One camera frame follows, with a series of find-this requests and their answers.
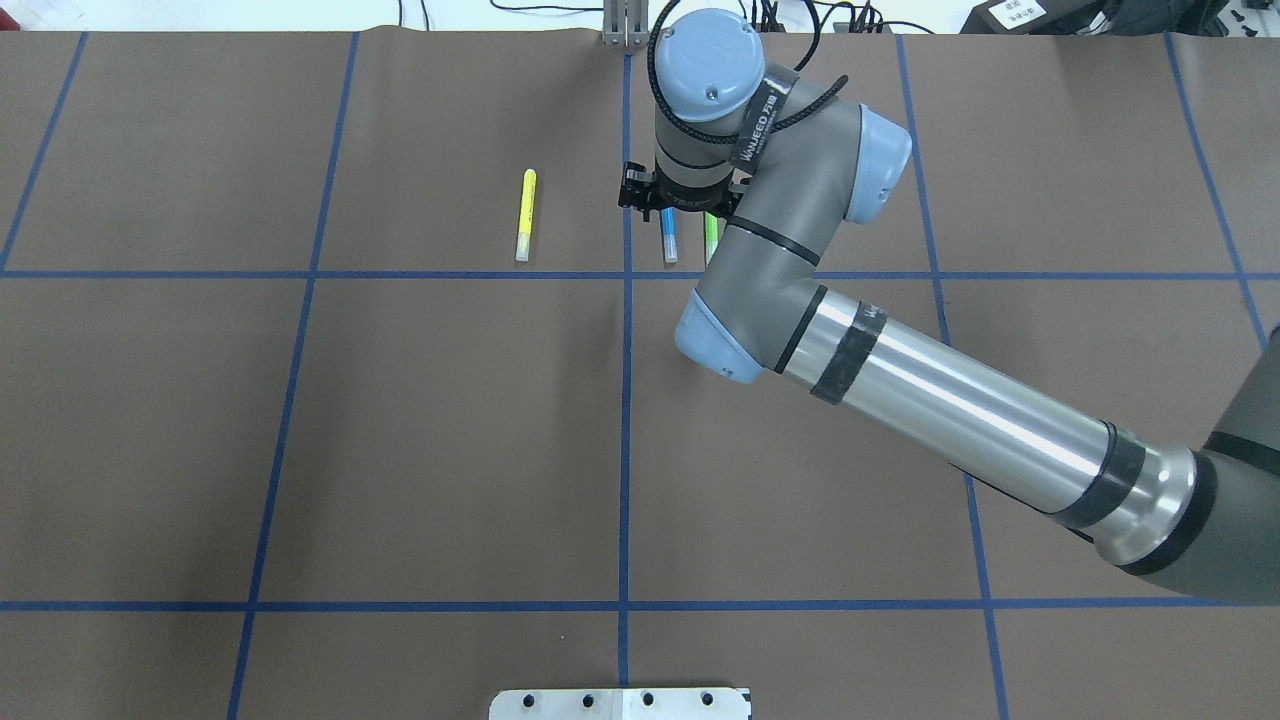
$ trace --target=light blue joint cover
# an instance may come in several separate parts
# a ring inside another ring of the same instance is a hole
[[[703,123],[737,110],[764,79],[764,47],[751,24],[728,10],[694,10],[663,31],[654,59],[676,117]]]
[[[716,319],[696,290],[676,325],[676,347],[694,363],[736,383],[750,384],[764,370]]]
[[[906,161],[911,159],[911,135],[892,120],[887,120],[863,105],[863,129],[858,140],[858,174],[854,176],[854,193],[849,199],[850,223],[867,224],[876,219],[881,208],[902,177]]]

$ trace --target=silver cylinder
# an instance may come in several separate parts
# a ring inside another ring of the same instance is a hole
[[[786,374],[817,384],[856,310],[828,292]],[[1043,512],[1079,500],[1107,452],[1103,423],[892,319],[842,402]]]

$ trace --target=robotic arm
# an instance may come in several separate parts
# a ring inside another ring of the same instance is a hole
[[[759,37],[732,13],[699,10],[662,32],[673,6],[649,40],[655,172],[628,164],[620,204],[646,219],[667,206],[728,218],[676,329],[685,355],[741,383],[769,368],[847,405],[1125,573],[1188,594],[1280,602],[1280,342],[1192,451],[1147,443],[829,291],[813,277],[827,245],[841,222],[868,223],[888,200],[910,136],[767,67]],[[749,184],[732,183],[735,168]]]

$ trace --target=label sticker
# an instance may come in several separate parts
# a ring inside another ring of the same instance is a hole
[[[1005,29],[1014,29],[1048,14],[1036,0],[1006,0],[987,9],[1000,24],[1005,26]]]

